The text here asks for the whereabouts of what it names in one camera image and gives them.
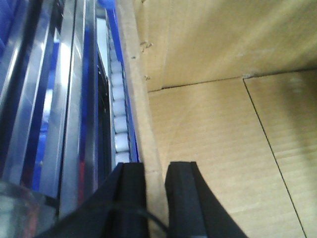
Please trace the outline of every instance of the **black wire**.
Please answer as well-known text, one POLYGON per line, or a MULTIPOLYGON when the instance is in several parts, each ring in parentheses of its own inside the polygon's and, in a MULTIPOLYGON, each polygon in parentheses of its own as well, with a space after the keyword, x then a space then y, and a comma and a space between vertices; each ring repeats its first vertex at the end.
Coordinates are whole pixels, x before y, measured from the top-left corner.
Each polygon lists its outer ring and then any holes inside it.
POLYGON ((168 235, 168 237, 171 236, 171 232, 169 228, 151 212, 147 211, 142 206, 135 205, 132 203, 124 203, 124 202, 102 202, 102 203, 96 203, 93 205, 83 206, 77 209, 76 211, 74 211, 73 213, 69 214, 68 216, 66 216, 60 222, 58 222, 54 227, 52 227, 51 232, 54 235, 57 235, 58 233, 62 232, 67 225, 69 225, 74 219, 76 219, 82 213, 92 212, 96 210, 99 211, 100 208, 104 208, 108 211, 133 213, 133 214, 137 214, 139 216, 145 217, 147 219, 151 219, 153 222, 156 223, 156 225, 159 228, 161 228, 168 235))

